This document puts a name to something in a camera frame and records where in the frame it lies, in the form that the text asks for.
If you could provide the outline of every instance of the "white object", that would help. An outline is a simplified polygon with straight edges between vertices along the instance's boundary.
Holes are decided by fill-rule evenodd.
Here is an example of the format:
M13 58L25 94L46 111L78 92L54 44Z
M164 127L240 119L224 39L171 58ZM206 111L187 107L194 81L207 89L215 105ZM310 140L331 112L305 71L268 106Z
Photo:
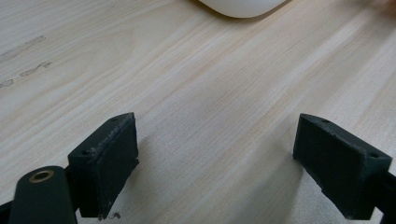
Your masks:
M217 12L230 17L250 18L279 6L285 0L200 0Z

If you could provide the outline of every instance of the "black plastic jaw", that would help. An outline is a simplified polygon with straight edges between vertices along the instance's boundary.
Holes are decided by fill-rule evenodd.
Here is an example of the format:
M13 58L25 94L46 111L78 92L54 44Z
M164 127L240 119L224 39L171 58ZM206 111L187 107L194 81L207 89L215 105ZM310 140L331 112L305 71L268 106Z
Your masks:
M106 218L139 163L134 123L133 113L109 119L69 154L83 217Z
M0 223L77 223L106 218L137 159L134 114L109 119L68 156L66 169L39 168L20 179L13 202L0 206Z
M293 151L294 159L344 217L366 220L375 206L381 209L383 183L394 179L388 172L392 158L387 154L326 119L306 114L300 116Z

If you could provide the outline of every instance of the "wooden table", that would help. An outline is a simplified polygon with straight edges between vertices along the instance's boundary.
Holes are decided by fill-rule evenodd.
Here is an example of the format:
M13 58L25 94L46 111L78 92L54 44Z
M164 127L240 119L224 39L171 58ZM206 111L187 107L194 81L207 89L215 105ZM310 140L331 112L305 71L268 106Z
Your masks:
M293 141L308 113L396 156L395 28L363 0L293 0L248 20L194 0L1 0L0 203L134 111L141 163L121 218L101 223L355 223Z

